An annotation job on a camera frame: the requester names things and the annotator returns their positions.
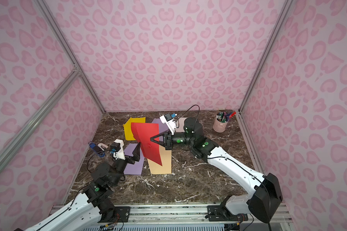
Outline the purple envelope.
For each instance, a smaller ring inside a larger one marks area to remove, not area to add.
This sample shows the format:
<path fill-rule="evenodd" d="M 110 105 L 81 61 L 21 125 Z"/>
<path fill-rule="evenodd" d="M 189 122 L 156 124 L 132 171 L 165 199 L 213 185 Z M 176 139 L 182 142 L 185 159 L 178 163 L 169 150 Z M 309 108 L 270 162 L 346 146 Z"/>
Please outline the purple envelope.
<path fill-rule="evenodd" d="M 158 135 L 162 132 L 166 132 L 168 130 L 168 126 L 161 122 L 159 118 L 155 118 L 152 121 L 152 124 L 155 124 L 153 126 L 153 130 L 151 132 L 152 136 Z"/>
<path fill-rule="evenodd" d="M 133 156 L 133 150 L 136 148 L 137 143 L 130 143 L 127 145 L 126 148 L 124 148 L 124 154 L 125 156 Z M 134 164 L 127 164 L 126 168 L 124 170 L 125 175 L 141 175 L 142 169 L 144 165 L 144 156 L 142 151 L 140 150 L 140 160 L 135 162 Z"/>

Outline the red envelope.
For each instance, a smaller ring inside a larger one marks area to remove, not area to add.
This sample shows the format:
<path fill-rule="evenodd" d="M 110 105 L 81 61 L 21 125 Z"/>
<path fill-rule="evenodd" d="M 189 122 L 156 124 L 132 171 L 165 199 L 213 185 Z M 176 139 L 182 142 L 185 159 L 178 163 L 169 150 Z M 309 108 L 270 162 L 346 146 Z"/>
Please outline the red envelope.
<path fill-rule="evenodd" d="M 159 134 L 159 125 L 156 123 L 132 123 L 131 130 L 134 138 L 140 142 L 140 147 L 145 158 L 162 165 L 159 145 L 150 140 Z"/>

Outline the beige envelope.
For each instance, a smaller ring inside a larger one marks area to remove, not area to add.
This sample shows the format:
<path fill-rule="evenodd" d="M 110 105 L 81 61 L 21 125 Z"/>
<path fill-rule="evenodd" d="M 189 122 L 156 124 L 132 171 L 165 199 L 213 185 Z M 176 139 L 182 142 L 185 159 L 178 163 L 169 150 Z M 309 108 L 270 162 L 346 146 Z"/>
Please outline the beige envelope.
<path fill-rule="evenodd" d="M 162 165 L 159 165 L 151 160 L 148 161 L 150 173 L 153 175 L 163 175 L 172 173 L 172 151 L 165 150 L 164 147 L 159 146 Z"/>

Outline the yellow envelope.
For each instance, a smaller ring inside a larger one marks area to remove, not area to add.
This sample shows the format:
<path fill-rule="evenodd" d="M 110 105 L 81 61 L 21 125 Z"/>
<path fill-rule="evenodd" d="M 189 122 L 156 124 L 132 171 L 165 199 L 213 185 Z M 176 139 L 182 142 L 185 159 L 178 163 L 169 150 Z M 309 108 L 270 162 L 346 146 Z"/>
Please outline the yellow envelope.
<path fill-rule="evenodd" d="M 123 125 L 124 128 L 124 135 L 125 139 L 127 141 L 135 141 L 132 129 L 131 129 L 131 124 L 132 123 L 145 123 L 146 118 L 145 117 L 139 117 L 139 118 L 132 118 L 130 117 L 127 122 Z"/>

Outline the white envelope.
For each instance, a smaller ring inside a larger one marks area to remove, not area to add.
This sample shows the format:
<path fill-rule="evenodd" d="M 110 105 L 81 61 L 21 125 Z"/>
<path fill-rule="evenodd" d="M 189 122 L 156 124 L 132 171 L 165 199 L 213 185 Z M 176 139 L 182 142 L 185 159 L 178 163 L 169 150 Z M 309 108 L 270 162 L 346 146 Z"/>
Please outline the white envelope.
<path fill-rule="evenodd" d="M 181 117 L 177 120 L 176 129 L 175 129 L 176 132 L 184 132 L 185 131 L 184 126 L 185 126 L 185 120 L 186 119 L 187 119 L 186 117 Z"/>

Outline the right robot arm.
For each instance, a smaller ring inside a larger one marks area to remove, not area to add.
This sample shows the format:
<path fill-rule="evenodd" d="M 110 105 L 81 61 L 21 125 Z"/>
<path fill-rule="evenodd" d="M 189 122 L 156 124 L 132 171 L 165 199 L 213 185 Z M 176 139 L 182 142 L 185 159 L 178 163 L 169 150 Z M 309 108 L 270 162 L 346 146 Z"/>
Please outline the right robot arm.
<path fill-rule="evenodd" d="M 187 146 L 196 158 L 218 168 L 247 192 L 243 196 L 227 196 L 218 206 L 208 206 L 209 221 L 243 222 L 250 214 L 263 223 L 271 222 L 283 201 L 279 180 L 275 175 L 264 175 L 233 158 L 219 144 L 205 137 L 201 123 L 194 117 L 184 120 L 183 132 L 177 132 L 172 114 L 165 114 L 160 120 L 167 125 L 168 130 L 152 136 L 151 142 L 166 150 Z"/>

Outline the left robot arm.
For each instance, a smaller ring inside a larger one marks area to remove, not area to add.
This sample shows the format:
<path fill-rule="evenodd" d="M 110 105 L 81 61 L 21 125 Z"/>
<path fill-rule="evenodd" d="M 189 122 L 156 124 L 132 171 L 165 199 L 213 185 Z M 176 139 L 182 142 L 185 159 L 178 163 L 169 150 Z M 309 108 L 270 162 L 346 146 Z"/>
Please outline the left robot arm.
<path fill-rule="evenodd" d="M 129 221 L 131 208 L 115 206 L 110 196 L 112 188 L 125 178 L 126 166 L 140 160 L 140 144 L 137 144 L 132 156 L 124 154 L 121 140 L 109 146 L 90 142 L 89 146 L 95 155 L 111 154 L 113 163 L 99 164 L 91 171 L 92 180 L 78 191 L 72 201 L 30 227 L 30 231 L 81 231 L 99 222 L 104 223 L 99 230 L 112 231 L 117 225 L 124 226 Z"/>

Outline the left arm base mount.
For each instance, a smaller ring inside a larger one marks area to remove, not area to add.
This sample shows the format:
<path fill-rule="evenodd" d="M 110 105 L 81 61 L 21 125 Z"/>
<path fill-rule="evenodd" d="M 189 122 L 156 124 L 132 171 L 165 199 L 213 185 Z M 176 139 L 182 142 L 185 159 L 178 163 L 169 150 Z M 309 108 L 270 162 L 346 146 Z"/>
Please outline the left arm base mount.
<path fill-rule="evenodd" d="M 128 222 L 129 220 L 131 207 L 116 207 L 109 198 L 100 202 L 97 207 L 100 210 L 99 214 L 102 215 L 99 223 Z"/>

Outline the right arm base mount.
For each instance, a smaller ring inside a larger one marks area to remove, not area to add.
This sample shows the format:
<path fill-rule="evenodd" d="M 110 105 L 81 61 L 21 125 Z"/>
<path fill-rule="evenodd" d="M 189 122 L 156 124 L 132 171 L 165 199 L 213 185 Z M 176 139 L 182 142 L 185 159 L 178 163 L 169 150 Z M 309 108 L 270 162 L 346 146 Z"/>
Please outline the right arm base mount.
<path fill-rule="evenodd" d="M 247 214 L 232 214 L 228 211 L 225 204 L 225 202 L 222 202 L 219 205 L 207 206 L 205 218 L 209 219 L 209 221 L 236 221 L 239 223 L 249 220 Z"/>

